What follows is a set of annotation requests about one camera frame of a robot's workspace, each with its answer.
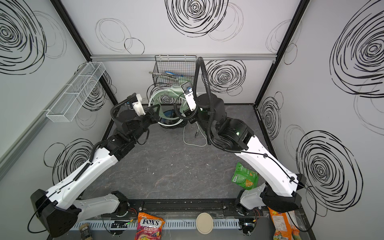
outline black motor housing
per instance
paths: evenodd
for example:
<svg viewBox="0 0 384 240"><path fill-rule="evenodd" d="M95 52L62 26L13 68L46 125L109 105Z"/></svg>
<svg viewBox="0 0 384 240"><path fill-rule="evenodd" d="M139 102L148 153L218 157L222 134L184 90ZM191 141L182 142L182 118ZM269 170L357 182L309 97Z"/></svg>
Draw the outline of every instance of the black motor housing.
<svg viewBox="0 0 384 240"><path fill-rule="evenodd" d="M37 218L53 238L68 232L75 225L77 215L81 212L81 209L74 205L66 210L56 207L57 202L47 199L46 192L41 189L31 195L31 201L33 209L37 210Z"/></svg>
<svg viewBox="0 0 384 240"><path fill-rule="evenodd" d="M212 94L215 108L215 116L211 126L212 141L216 144L232 149L247 150L249 139L255 135L243 121L227 117L224 101ZM200 95L196 100L197 121L199 125L207 132L208 120L211 114L209 109L209 99L207 94Z"/></svg>
<svg viewBox="0 0 384 240"><path fill-rule="evenodd" d="M218 98L215 94L212 94L213 102L214 102L214 108L215 108L215 118L214 121L217 121L218 123L224 123L225 119L227 118L227 113L225 112L225 106L224 101L221 98ZM197 97L196 105L198 107L197 109L197 116L199 119L199 124L202 121L205 121L208 123L209 119L209 99L208 95L206 93L200 95ZM204 129L206 129L206 125L200 124L200 126Z"/></svg>

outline white cable tray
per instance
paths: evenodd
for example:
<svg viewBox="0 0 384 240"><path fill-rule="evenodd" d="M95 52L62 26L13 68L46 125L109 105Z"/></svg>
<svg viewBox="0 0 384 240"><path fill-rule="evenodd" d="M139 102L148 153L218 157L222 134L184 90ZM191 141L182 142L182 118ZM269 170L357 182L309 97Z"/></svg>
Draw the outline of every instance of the white cable tray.
<svg viewBox="0 0 384 240"><path fill-rule="evenodd" d="M89 223L89 228L93 230L136 230L137 222L128 224L125 228L112 228L111 223L121 220L85 220L76 223L70 230L79 230L79 227L84 223ZM173 229L196 229L196 219L169 219L165 220L163 230ZM239 220L236 218L229 219L214 219L214 229L239 229Z"/></svg>
<svg viewBox="0 0 384 240"><path fill-rule="evenodd" d="M46 116L53 122L71 122L104 72L102 62L88 62Z"/></svg>

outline orange snack bag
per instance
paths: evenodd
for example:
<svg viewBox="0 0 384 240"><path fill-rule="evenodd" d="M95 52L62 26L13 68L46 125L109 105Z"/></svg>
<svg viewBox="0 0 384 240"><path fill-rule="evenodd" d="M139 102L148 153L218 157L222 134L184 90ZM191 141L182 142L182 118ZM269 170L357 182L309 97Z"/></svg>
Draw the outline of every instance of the orange snack bag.
<svg viewBox="0 0 384 240"><path fill-rule="evenodd" d="M160 240L165 221L143 212L139 213L135 240Z"/></svg>
<svg viewBox="0 0 384 240"><path fill-rule="evenodd" d="M291 216L293 222L297 226L298 224L297 224L297 221L296 221L295 212L294 211L290 211L290 212L288 212L288 214ZM291 221L291 219L289 217L288 217L288 222L291 225L293 240L301 240L301 237L299 235L300 230L293 224L293 222Z"/></svg>
<svg viewBox="0 0 384 240"><path fill-rule="evenodd" d="M279 213L269 208L269 213L276 231L273 240L292 240L292 229L285 213Z"/></svg>

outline fox's candy bag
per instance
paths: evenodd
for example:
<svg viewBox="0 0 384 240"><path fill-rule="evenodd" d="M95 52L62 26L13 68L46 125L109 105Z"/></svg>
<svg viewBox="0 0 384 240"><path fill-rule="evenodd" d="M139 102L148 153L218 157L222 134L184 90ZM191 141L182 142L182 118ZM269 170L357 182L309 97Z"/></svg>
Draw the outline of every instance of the fox's candy bag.
<svg viewBox="0 0 384 240"><path fill-rule="evenodd" d="M139 213L135 240L160 240L165 221L143 212Z"/></svg>

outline product label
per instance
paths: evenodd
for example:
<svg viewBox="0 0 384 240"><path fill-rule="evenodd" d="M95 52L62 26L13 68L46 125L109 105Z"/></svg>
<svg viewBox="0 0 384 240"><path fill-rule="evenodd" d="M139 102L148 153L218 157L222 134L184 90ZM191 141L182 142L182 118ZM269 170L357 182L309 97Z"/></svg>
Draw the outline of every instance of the product label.
<svg viewBox="0 0 384 240"><path fill-rule="evenodd" d="M239 175L238 174L236 174L235 175L235 177L233 178L233 180L232 180L232 182L236 182L237 181L237 177L238 177Z"/></svg>
<svg viewBox="0 0 384 240"><path fill-rule="evenodd" d="M160 227L162 221L154 219L141 219L140 225L143 227Z"/></svg>
<svg viewBox="0 0 384 240"><path fill-rule="evenodd" d="M272 216L272 218L273 218L273 223L275 225L276 230L287 231L287 227L285 226L283 216Z"/></svg>

